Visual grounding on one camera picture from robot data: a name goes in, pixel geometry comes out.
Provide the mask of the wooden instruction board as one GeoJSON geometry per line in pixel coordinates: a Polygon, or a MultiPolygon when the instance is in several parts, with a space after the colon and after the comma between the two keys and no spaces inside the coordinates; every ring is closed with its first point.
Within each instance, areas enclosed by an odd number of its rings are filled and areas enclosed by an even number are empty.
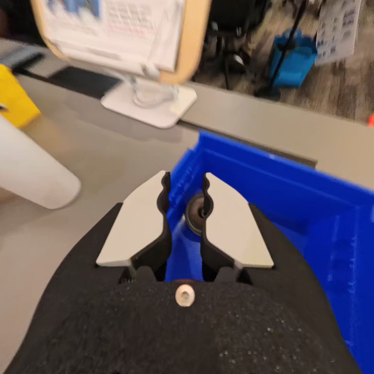
{"type": "Polygon", "coordinates": [[[211,2],[209,0],[185,1],[184,18],[181,26],[174,71],[156,66],[154,69],[155,72],[151,72],[152,67],[146,63],[140,64],[140,70],[138,68],[130,68],[131,63],[128,63],[128,65],[122,64],[120,67],[112,67],[105,62],[94,59],[91,52],[89,52],[88,57],[84,57],[83,52],[79,52],[77,55],[64,52],[58,46],[57,42],[52,41],[51,36],[48,36],[47,20],[43,13],[43,1],[31,1],[31,7],[38,31],[45,45],[59,59],[70,63],[89,64],[100,67],[101,69],[110,68],[125,74],[146,77],[159,83],[174,86],[184,84],[190,80],[198,68],[208,25],[211,2]]]}

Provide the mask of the printed instruction sheet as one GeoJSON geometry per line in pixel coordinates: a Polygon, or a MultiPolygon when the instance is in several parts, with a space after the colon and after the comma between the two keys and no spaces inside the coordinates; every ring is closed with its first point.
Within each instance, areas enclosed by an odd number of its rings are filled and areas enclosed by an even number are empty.
{"type": "Polygon", "coordinates": [[[45,37],[64,56],[144,76],[175,71],[185,1],[41,1],[45,37]]]}

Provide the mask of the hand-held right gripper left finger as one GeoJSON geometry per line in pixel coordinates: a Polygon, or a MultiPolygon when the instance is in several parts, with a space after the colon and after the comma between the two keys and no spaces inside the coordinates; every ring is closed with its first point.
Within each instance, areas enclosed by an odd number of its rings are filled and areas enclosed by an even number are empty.
{"type": "Polygon", "coordinates": [[[96,259],[100,267],[126,267],[134,272],[147,266],[156,272],[171,254],[167,220],[171,174],[160,171],[124,199],[96,259]]]}

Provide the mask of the blue bag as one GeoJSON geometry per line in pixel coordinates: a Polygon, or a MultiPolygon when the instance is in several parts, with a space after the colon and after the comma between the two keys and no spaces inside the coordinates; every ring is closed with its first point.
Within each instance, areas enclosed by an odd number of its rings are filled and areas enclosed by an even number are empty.
{"type": "MultiPolygon", "coordinates": [[[[290,32],[289,29],[274,38],[269,78],[274,75],[290,32]]],[[[315,63],[317,55],[315,40],[297,29],[273,86],[299,88],[315,63]]]]}

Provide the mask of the hanging paper sign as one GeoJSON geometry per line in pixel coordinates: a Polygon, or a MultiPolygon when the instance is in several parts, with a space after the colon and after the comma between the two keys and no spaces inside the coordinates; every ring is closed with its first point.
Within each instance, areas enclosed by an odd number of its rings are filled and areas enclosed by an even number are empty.
{"type": "Polygon", "coordinates": [[[321,7],[315,65],[339,62],[354,53],[360,0],[329,0],[321,7]]]}

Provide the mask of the black office chair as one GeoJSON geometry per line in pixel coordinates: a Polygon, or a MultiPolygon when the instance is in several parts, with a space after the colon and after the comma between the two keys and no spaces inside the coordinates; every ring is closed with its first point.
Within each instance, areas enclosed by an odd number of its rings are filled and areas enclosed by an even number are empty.
{"type": "Polygon", "coordinates": [[[227,90],[231,90],[229,73],[245,74],[250,56],[244,45],[264,21],[272,6],[270,0],[213,0],[208,19],[206,43],[215,39],[214,57],[221,69],[227,90]]]}

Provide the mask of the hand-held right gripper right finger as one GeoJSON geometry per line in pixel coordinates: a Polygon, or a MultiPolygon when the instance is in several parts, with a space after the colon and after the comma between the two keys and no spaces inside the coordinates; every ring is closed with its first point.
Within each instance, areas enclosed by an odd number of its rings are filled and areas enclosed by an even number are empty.
{"type": "Polygon", "coordinates": [[[272,269],[274,260],[248,201],[226,182],[207,172],[202,184],[203,208],[200,255],[203,275],[222,268],[272,269]]]}

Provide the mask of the blue plastic bin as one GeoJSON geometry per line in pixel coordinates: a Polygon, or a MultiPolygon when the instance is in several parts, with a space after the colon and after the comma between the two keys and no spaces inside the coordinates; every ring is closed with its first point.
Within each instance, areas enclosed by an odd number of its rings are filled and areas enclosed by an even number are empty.
{"type": "Polygon", "coordinates": [[[244,282],[278,293],[325,339],[342,337],[362,373],[373,373],[373,192],[209,132],[200,132],[171,173],[167,218],[175,244],[166,281],[202,280],[200,238],[177,228],[212,172],[249,202],[274,268],[244,282]]]}

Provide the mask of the black bottle lid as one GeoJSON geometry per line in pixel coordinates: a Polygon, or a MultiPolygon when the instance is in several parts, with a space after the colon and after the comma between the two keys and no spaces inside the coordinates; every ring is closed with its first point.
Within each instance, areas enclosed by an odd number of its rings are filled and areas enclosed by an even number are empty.
{"type": "Polygon", "coordinates": [[[206,217],[209,216],[213,202],[201,191],[189,200],[185,208],[185,221],[189,229],[196,235],[201,236],[206,217]]]}

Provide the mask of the white plastic bottle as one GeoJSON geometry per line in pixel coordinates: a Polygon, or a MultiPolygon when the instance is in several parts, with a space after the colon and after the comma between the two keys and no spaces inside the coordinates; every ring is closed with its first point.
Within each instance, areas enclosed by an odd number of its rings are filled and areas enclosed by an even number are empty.
{"type": "Polygon", "coordinates": [[[47,209],[69,205],[82,186],[71,171],[2,115],[0,184],[1,189],[47,209]]]}

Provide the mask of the yellow plastic bin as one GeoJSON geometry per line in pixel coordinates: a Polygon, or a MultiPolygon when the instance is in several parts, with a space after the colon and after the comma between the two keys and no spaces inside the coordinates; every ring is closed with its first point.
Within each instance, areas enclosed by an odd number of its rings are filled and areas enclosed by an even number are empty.
{"type": "Polygon", "coordinates": [[[14,76],[10,68],[0,65],[0,104],[1,115],[13,126],[22,129],[41,115],[14,76]]]}

